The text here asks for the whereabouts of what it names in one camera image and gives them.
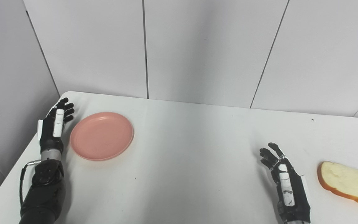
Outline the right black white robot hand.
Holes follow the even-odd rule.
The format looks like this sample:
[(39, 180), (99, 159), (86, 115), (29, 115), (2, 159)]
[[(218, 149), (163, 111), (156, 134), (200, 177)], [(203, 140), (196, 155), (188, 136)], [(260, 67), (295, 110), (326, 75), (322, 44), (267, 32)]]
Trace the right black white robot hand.
[(278, 213), (285, 224), (310, 224), (311, 207), (307, 199), (302, 176), (298, 175), (279, 146), (268, 143), (270, 149), (261, 148), (261, 163), (270, 170), (277, 185)]

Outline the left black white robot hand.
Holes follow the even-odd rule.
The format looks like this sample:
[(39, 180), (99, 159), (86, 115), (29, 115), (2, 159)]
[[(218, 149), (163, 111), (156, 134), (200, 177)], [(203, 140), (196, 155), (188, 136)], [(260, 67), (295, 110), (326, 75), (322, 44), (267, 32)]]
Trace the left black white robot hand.
[(62, 133), (66, 123), (74, 119), (74, 104), (67, 97), (59, 100), (47, 116), (38, 121), (37, 135), (41, 153), (56, 149), (62, 153), (64, 144)]

